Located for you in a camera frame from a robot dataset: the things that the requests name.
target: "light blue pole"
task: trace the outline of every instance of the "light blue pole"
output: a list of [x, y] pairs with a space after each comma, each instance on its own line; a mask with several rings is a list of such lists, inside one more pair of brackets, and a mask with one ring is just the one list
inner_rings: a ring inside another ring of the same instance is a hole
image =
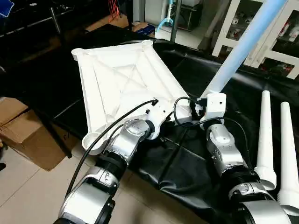
[[205, 98], [209, 93], [222, 91], [286, 2], [287, 0], [266, 0], [262, 4], [201, 98]]

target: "black tablecloth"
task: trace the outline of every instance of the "black tablecloth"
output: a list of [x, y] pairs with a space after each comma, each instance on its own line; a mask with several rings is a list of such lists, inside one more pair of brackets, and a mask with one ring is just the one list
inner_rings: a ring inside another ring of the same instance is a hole
[[[87, 133], [85, 106], [78, 64], [72, 58], [71, 49], [118, 45], [146, 38], [112, 26], [102, 27], [72, 44], [9, 70], [1, 78], [6, 85], [0, 90], [0, 95], [20, 99], [62, 128], [83, 138]], [[221, 65], [214, 58], [167, 41], [155, 41], [154, 49], [191, 96], [201, 95]], [[226, 116], [244, 127], [249, 140], [249, 154], [238, 127], [229, 121], [226, 126], [234, 135], [245, 160], [255, 166], [263, 90], [271, 92], [274, 169], [278, 177], [278, 187], [271, 193], [276, 197], [280, 186], [280, 103], [290, 103], [297, 146], [299, 83], [241, 67], [223, 92], [227, 95]], [[223, 207], [223, 198], [218, 193], [219, 177], [206, 149], [205, 134], [200, 129], [167, 124], [160, 138], [139, 146], [130, 169], [208, 222], [231, 222]], [[299, 223], [299, 219], [292, 217], [292, 223]]]

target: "white tapered tube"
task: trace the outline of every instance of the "white tapered tube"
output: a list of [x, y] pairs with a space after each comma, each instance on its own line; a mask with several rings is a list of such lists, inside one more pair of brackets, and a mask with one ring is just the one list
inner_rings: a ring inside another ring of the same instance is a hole
[[281, 111], [281, 188], [278, 202], [288, 215], [299, 216], [299, 180], [290, 105]]
[[276, 188], [276, 174], [273, 170], [273, 143], [270, 92], [262, 92], [260, 132], [257, 163], [254, 169], [266, 190]]

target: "tiled floor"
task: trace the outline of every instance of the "tiled floor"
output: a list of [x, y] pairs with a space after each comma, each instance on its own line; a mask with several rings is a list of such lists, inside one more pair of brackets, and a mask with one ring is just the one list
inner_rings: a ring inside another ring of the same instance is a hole
[[[82, 153], [77, 145], [71, 159], [65, 158], [52, 171], [46, 172], [8, 149], [2, 159], [7, 167], [0, 172], [0, 224], [52, 224]], [[90, 157], [79, 176], [82, 177], [92, 164]], [[110, 224], [205, 223], [130, 171], [122, 178], [114, 200], [116, 207]]]

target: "brown cardboard box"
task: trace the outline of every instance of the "brown cardboard box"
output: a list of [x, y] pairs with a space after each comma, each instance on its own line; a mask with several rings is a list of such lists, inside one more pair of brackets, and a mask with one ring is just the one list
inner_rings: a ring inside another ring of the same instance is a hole
[[105, 16], [104, 18], [100, 19], [99, 21], [93, 23], [89, 27], [86, 28], [87, 31], [93, 31], [97, 28], [105, 26], [106, 24], [111, 24], [116, 27], [125, 28], [129, 25], [128, 19], [126, 15], [121, 14], [121, 17], [118, 15], [114, 19], [111, 15]]
[[0, 127], [14, 119], [27, 109], [27, 106], [19, 100], [8, 97], [0, 98]]
[[[77, 138], [57, 126], [54, 128], [68, 149], [72, 149], [76, 145]], [[32, 110], [2, 125], [0, 138], [47, 171], [52, 170], [65, 157], [63, 151]]]

